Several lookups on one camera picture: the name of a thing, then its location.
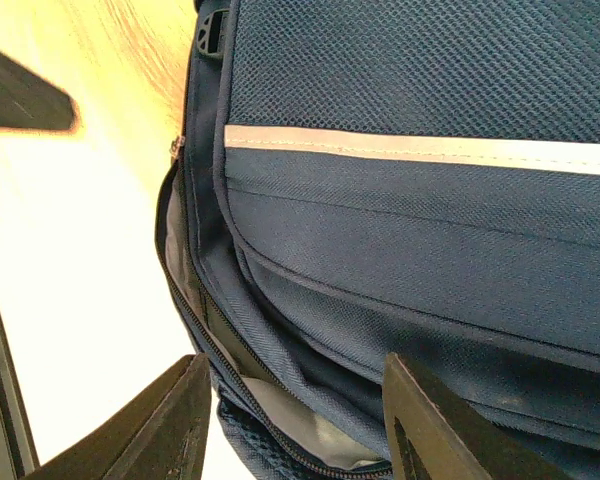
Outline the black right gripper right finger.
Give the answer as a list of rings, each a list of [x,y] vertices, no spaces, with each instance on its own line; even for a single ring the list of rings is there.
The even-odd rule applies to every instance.
[[[396,479],[566,479],[415,360],[389,353],[382,385]]]

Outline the navy blue student backpack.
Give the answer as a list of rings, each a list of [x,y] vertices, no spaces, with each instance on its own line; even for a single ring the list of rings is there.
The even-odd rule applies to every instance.
[[[156,247],[255,479],[390,479],[387,355],[600,479],[600,1],[198,1]]]

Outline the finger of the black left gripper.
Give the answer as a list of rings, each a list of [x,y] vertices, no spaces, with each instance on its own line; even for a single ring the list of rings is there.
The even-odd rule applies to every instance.
[[[78,125],[67,92],[0,51],[0,131],[71,132]]]

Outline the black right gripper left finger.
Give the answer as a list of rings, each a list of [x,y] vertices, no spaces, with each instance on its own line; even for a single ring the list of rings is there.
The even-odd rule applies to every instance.
[[[211,413],[210,364],[185,355],[91,434],[29,479],[199,479]]]

